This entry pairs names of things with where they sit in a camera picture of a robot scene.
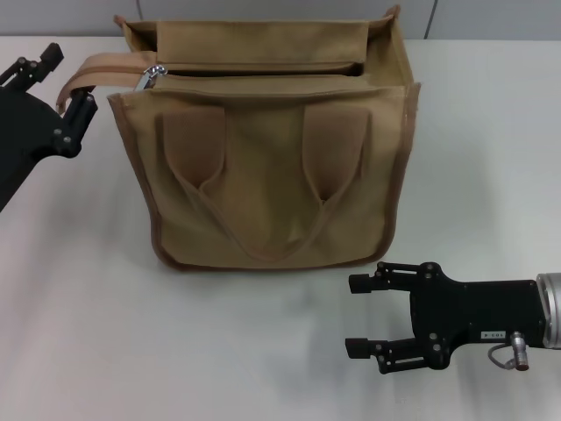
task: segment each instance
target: metal cylinder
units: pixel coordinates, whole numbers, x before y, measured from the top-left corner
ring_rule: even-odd
[[[526,341],[519,332],[510,336],[510,344],[515,352],[515,368],[518,371],[526,371],[529,368],[528,354],[526,353]]]
[[[561,348],[561,274],[540,274],[536,282],[546,323],[543,346]]]

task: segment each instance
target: label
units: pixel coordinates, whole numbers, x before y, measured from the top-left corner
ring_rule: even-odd
[[[505,331],[490,331],[490,332],[482,332],[481,333],[481,340],[497,340],[497,339],[506,339],[507,333]]]

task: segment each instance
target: white table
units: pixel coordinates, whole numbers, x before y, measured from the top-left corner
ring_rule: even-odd
[[[32,89],[49,103],[85,57],[125,51],[3,38],[0,69],[53,40],[67,58]],[[386,260],[435,260],[465,281],[561,271],[561,43],[407,47],[424,85]],[[526,373],[493,366],[485,345],[440,372],[348,360],[346,337],[412,335],[407,294],[349,293],[366,269],[163,267],[109,92],[95,92],[81,154],[41,162],[0,214],[1,421],[559,420],[561,352],[530,350]]]

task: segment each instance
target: zipper pull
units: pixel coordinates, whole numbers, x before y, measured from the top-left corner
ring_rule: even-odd
[[[142,75],[140,80],[138,81],[138,84],[137,84],[136,88],[134,89],[134,91],[136,92],[137,90],[143,90],[143,89],[151,88],[154,84],[154,80],[158,76],[166,75],[166,74],[167,74],[167,69],[164,68],[161,64],[157,64],[156,66],[152,66],[150,68],[147,68],[144,71],[144,74]]]

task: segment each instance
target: tan canvas bag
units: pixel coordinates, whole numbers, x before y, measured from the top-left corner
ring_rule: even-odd
[[[398,13],[373,22],[121,20],[132,53],[88,58],[58,106],[77,88],[139,89],[109,101],[153,248],[174,268],[377,260],[394,236],[419,91]],[[149,81],[156,64],[167,75]]]

